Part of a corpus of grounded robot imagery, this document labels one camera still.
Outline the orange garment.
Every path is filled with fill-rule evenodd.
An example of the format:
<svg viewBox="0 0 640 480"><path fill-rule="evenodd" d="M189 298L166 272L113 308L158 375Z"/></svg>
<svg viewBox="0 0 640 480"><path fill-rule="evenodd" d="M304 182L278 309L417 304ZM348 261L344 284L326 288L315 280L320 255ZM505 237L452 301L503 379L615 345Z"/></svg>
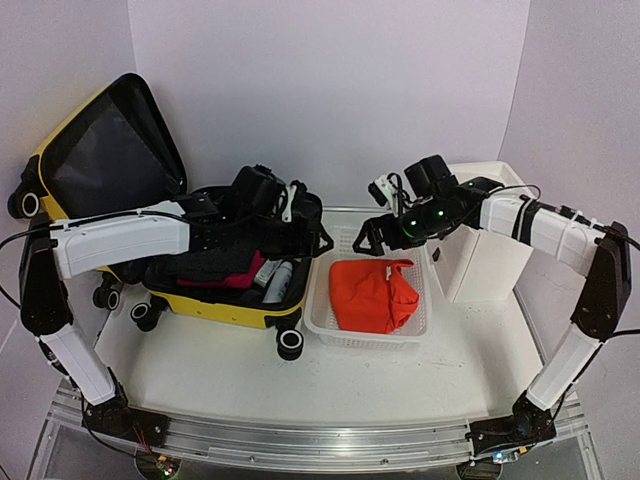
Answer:
<svg viewBox="0 0 640 480"><path fill-rule="evenodd" d="M403 276L409 259L342 260L329 269L331 307L340 329L392 334L418 310L420 294Z"/></svg>

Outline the white perforated plastic basket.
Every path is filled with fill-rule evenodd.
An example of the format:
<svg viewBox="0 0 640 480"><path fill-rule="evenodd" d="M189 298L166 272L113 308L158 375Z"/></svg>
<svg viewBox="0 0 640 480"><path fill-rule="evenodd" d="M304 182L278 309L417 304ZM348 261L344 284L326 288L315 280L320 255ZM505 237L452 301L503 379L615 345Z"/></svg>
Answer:
<svg viewBox="0 0 640 480"><path fill-rule="evenodd" d="M303 322L328 346L403 350L426 336L432 314L424 251L356 253L357 230L330 229L334 249L313 262Z"/></svg>

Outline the yellow cartoon print suitcase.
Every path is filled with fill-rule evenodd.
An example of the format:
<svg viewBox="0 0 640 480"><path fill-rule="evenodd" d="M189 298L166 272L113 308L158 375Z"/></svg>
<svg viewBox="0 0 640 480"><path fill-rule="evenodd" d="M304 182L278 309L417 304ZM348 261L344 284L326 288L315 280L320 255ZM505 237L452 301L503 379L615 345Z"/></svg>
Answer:
<svg viewBox="0 0 640 480"><path fill-rule="evenodd" d="M144 81L125 74L97 93L32 155L7 208L17 219L77 219L193 193Z"/></svg>

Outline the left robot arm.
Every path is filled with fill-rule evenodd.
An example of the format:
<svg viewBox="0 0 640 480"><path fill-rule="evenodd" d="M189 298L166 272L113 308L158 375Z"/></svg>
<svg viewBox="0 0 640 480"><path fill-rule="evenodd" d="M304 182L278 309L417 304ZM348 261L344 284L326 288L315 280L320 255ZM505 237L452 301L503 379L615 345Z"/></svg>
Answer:
<svg viewBox="0 0 640 480"><path fill-rule="evenodd" d="M19 235L22 324L79 390L87 430L159 445L167 417L131 406L76 322L66 281L98 271L93 301L106 310L119 307L123 285L142 285L148 296L129 312L142 331L165 312L274 329L278 355L294 360L311 262L334 245L322 217L321 200L302 182L284 183L260 165L229 186L153 206L77 219L38 214Z"/></svg>

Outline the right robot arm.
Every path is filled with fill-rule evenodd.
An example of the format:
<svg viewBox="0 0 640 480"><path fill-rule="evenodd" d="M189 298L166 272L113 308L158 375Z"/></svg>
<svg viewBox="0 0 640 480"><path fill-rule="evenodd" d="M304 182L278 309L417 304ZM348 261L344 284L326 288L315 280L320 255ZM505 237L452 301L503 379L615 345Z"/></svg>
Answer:
<svg viewBox="0 0 640 480"><path fill-rule="evenodd" d="M366 220L353 249L379 256L385 249L421 247L443 240L462 225L510 238L573 271L574 307L569 323L541 370L520 394L508 416L479 420L467 434L475 457L504 456L553 439L555 420L567 394L612 338L632 290L631 252L639 244L626 227L589 219L568 206L552 206L532 186L506 186L476 177L458 182L452 174L434 180L409 199L396 173L368 186L386 214Z"/></svg>

